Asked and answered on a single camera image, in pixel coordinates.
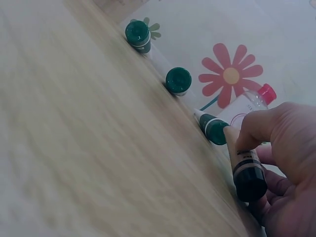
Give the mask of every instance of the wooden board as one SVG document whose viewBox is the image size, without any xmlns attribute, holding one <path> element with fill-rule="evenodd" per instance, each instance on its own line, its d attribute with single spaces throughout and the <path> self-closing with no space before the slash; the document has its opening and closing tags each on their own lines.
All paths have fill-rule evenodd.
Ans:
<svg viewBox="0 0 316 237">
<path fill-rule="evenodd" d="M 229 161 L 90 0 L 0 2 L 3 236 L 236 237 Z"/>
</svg>

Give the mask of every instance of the flower print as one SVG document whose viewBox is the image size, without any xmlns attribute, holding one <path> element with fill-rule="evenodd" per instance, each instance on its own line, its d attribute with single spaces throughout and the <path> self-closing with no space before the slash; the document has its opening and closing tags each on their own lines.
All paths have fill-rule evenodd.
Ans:
<svg viewBox="0 0 316 237">
<path fill-rule="evenodd" d="M 316 9 L 316 0 L 310 0 L 310 5 Z"/>
<path fill-rule="evenodd" d="M 204 96 L 211 96 L 220 88 L 223 88 L 217 101 L 220 108 L 223 109 L 229 105 L 233 89 L 237 97 L 244 93 L 244 88 L 258 90 L 261 87 L 258 83 L 246 79 L 258 77 L 263 72 L 263 68 L 260 65 L 249 67 L 254 63 L 255 56 L 252 54 L 246 56 L 246 46 L 238 46 L 233 62 L 231 62 L 228 50 L 224 44 L 218 43 L 214 45 L 213 51 L 221 66 L 210 58 L 204 58 L 202 60 L 203 66 L 214 72 L 214 74 L 201 74 L 198 79 L 202 83 L 210 82 L 202 90 Z"/>
<path fill-rule="evenodd" d="M 160 29 L 160 24 L 154 23 L 152 26 L 149 26 L 149 18 L 145 17 L 143 22 L 149 27 L 151 39 L 156 40 L 156 38 L 160 38 L 161 34 L 159 32 L 155 32 Z"/>
</svg>

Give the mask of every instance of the pink flower petal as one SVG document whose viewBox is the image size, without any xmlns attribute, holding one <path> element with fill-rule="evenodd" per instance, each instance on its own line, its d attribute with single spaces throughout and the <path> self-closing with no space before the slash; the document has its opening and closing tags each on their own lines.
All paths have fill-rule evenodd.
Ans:
<svg viewBox="0 0 316 237">
<path fill-rule="evenodd" d="M 212 82 L 221 79 L 222 77 L 220 75 L 215 74 L 201 74 L 198 77 L 198 80 L 200 82 Z"/>
<path fill-rule="evenodd" d="M 237 66 L 240 70 L 248 67 L 250 64 L 254 63 L 256 60 L 255 56 L 249 54 L 245 59 Z"/>
<path fill-rule="evenodd" d="M 205 86 L 202 90 L 204 96 L 211 96 L 223 86 L 222 81 L 217 80 Z"/>
<path fill-rule="evenodd" d="M 230 85 L 224 86 L 224 88 L 222 89 L 218 97 L 218 101 L 217 101 L 218 106 L 222 109 L 228 106 L 231 101 L 231 96 L 232 96 L 232 86 Z"/>
<path fill-rule="evenodd" d="M 240 83 L 235 84 L 233 87 L 234 87 L 236 97 L 240 96 L 241 94 L 245 92 Z"/>
<path fill-rule="evenodd" d="M 250 68 L 244 69 L 241 72 L 242 78 L 254 78 L 258 77 L 263 73 L 263 68 L 260 65 L 255 65 Z"/>
<path fill-rule="evenodd" d="M 215 63 L 210 58 L 203 58 L 202 65 L 205 66 L 207 69 L 209 69 L 212 72 L 215 72 L 215 73 L 218 73 L 218 74 L 223 73 L 223 69 L 220 66 L 218 66 L 218 64 Z"/>
<path fill-rule="evenodd" d="M 214 45 L 213 52 L 224 69 L 231 66 L 231 59 L 229 57 L 228 50 L 223 43 Z"/>
<path fill-rule="evenodd" d="M 241 60 L 244 58 L 244 56 L 246 55 L 247 53 L 247 48 L 245 45 L 239 45 L 237 50 L 236 50 L 236 54 L 234 56 L 234 59 L 233 59 L 233 66 L 236 67 L 240 62 Z"/>
<path fill-rule="evenodd" d="M 248 79 L 242 79 L 240 80 L 240 83 L 238 84 L 240 87 L 244 87 L 248 90 L 253 90 L 257 91 L 259 90 L 262 86 L 255 81 L 248 80 Z"/>
</svg>

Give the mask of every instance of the green leaf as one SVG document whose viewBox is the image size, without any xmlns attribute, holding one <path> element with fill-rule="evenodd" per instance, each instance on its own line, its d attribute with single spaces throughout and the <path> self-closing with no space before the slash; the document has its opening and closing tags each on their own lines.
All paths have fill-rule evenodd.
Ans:
<svg viewBox="0 0 316 237">
<path fill-rule="evenodd" d="M 156 37 L 157 38 L 160 38 L 161 37 L 161 34 L 158 33 L 158 32 L 151 32 L 151 37 L 153 40 L 156 40 Z"/>
<path fill-rule="evenodd" d="M 154 23 L 152 26 L 149 27 L 150 31 L 157 31 L 160 29 L 160 24 Z"/>
<path fill-rule="evenodd" d="M 146 25 L 148 25 L 149 24 L 149 18 L 145 17 L 144 22 L 145 22 Z"/>
</svg>

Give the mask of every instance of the small bottle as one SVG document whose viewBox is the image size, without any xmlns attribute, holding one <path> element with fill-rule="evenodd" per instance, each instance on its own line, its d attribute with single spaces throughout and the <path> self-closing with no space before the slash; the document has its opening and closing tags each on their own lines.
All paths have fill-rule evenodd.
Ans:
<svg viewBox="0 0 316 237">
<path fill-rule="evenodd" d="M 184 96 L 190 88 L 191 83 L 191 75 L 186 69 L 173 68 L 166 76 L 165 87 L 171 94 Z"/>
<path fill-rule="evenodd" d="M 241 129 L 243 118 L 252 111 L 267 110 L 277 98 L 273 88 L 264 84 L 258 91 L 246 91 L 228 105 L 217 117 L 229 125 Z"/>
<path fill-rule="evenodd" d="M 151 49 L 150 30 L 146 23 L 133 21 L 125 28 L 128 43 L 139 53 L 146 54 Z"/>
<path fill-rule="evenodd" d="M 195 110 L 194 115 L 203 134 L 209 141 L 218 146 L 226 144 L 223 131 L 224 127 L 229 126 L 226 122 L 200 110 Z"/>
<path fill-rule="evenodd" d="M 263 167 L 255 150 L 237 151 L 239 130 L 232 126 L 223 129 L 232 165 L 237 197 L 244 202 L 257 201 L 267 192 Z"/>
</svg>

